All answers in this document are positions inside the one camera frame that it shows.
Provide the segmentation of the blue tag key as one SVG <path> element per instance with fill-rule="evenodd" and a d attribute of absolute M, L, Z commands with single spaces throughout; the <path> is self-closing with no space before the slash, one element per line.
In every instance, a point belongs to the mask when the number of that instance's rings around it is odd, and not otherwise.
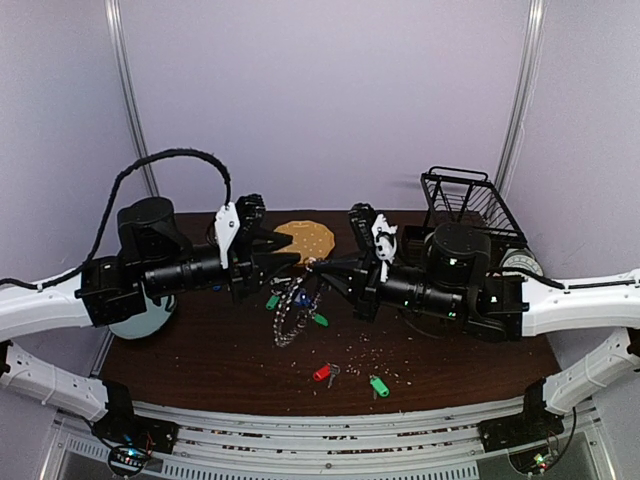
<path fill-rule="evenodd" d="M 311 299 L 307 291 L 305 289 L 300 289 L 294 298 L 294 305 L 297 307 L 308 308 L 310 304 Z"/>

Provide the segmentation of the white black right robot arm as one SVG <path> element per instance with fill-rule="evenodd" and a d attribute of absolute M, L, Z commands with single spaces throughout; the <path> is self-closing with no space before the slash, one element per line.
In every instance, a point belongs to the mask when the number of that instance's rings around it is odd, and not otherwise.
<path fill-rule="evenodd" d="M 336 289 L 356 317 L 371 321 L 380 306 L 457 323 L 489 342 L 611 328 L 598 347 L 527 388 L 513 419 L 519 440 L 535 440 L 578 403 L 639 367 L 639 272 L 552 280 L 518 267 L 490 265 L 491 240 L 458 223 L 435 228 L 420 266 L 393 262 L 395 227 L 370 205 L 349 212 L 359 252 L 318 260 L 311 271 Z"/>

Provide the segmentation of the key with green tag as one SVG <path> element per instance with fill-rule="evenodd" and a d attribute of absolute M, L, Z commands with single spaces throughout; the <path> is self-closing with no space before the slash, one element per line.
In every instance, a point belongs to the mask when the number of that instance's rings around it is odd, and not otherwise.
<path fill-rule="evenodd" d="M 329 320 L 322 314 L 313 312 L 311 319 L 321 327 L 327 328 L 329 326 Z"/>
<path fill-rule="evenodd" d="M 378 398 L 387 398 L 390 395 L 389 387 L 384 380 L 377 375 L 371 375 L 369 377 L 369 385 L 372 388 L 374 400 Z"/>
<path fill-rule="evenodd" d="M 280 301 L 280 297 L 278 295 L 271 295 L 265 305 L 265 308 L 269 311 L 273 311 L 278 306 L 279 301 Z"/>

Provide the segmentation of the aluminium front rail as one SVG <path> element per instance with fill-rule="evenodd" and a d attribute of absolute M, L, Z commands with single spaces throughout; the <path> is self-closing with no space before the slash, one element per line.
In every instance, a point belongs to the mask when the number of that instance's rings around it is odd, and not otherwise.
<path fill-rule="evenodd" d="M 486 452 L 477 426 L 517 413 L 522 400 L 422 412 L 354 416 L 261 416 L 135 402 L 137 413 L 177 423 L 171 454 L 154 453 L 134 479 L 617 479 L 593 402 L 578 409 L 577 428 L 557 467 L 519 474 L 510 455 Z M 58 414 L 37 479 L 117 479 L 108 449 L 86 425 Z"/>

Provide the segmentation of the left aluminium corner post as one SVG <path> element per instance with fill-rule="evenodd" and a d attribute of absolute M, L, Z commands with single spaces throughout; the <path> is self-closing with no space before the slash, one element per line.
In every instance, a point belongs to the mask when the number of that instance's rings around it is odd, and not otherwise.
<path fill-rule="evenodd" d="M 121 2 L 117 0 L 105 0 L 104 6 L 134 151 L 139 158 L 146 157 L 148 155 L 148 149 L 129 65 Z"/>

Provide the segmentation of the yellow dotted plate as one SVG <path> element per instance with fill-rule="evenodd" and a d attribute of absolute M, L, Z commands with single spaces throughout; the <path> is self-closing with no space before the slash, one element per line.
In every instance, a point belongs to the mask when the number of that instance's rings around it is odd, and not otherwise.
<path fill-rule="evenodd" d="M 275 228 L 275 232 L 292 237 L 289 245 L 278 253 L 296 253 L 300 256 L 299 265 L 309 260 L 326 259 L 335 248 L 334 233 L 324 224 L 311 220 L 294 220 Z"/>

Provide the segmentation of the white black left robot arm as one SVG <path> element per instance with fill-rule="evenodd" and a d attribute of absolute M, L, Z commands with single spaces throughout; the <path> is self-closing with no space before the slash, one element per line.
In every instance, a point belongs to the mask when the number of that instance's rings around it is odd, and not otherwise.
<path fill-rule="evenodd" d="M 102 327 L 132 318 L 167 318 L 176 295 L 225 285 L 234 301 L 257 292 L 301 257 L 291 236 L 261 223 L 257 194 L 223 206 L 214 240 L 195 245 L 178 228 L 172 202 L 140 200 L 117 214 L 120 250 L 78 271 L 34 285 L 9 281 L 1 291 L 1 385 L 105 426 L 123 444 L 144 433 L 128 389 L 77 376 L 27 353 L 15 338 L 66 327 Z"/>

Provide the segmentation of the aluminium corner post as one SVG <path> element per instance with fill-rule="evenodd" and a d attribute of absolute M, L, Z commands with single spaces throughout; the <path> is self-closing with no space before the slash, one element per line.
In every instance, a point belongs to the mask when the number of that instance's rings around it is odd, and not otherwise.
<path fill-rule="evenodd" d="M 503 198 L 508 196 L 515 174 L 521 140 L 524 136 L 526 113 L 534 95 L 546 6 L 547 2 L 544 0 L 529 2 L 515 94 L 495 175 L 495 185 Z"/>
<path fill-rule="evenodd" d="M 104 6 L 134 151 L 139 158 L 146 157 L 148 155 L 148 149 L 129 65 L 121 2 L 117 0 L 105 0 Z"/>

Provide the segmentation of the light blue plate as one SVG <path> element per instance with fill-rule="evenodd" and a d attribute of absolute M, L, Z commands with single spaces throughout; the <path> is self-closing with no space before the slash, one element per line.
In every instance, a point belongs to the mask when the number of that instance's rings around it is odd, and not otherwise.
<path fill-rule="evenodd" d="M 126 321 L 113 323 L 109 326 L 109 330 L 113 335 L 124 340 L 149 337 L 160 331 L 170 320 L 176 306 L 177 299 L 173 295 L 162 297 L 159 305 L 146 299 L 145 312 L 134 315 Z"/>

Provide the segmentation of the right aluminium corner post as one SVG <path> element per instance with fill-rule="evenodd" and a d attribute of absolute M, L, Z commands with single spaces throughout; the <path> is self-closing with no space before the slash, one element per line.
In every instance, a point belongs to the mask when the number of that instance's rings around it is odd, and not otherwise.
<path fill-rule="evenodd" d="M 546 6 L 547 2 L 544 0 L 529 2 L 515 94 L 495 175 L 495 185 L 503 198 L 508 196 L 515 174 L 521 140 L 524 136 L 526 113 L 534 95 Z"/>

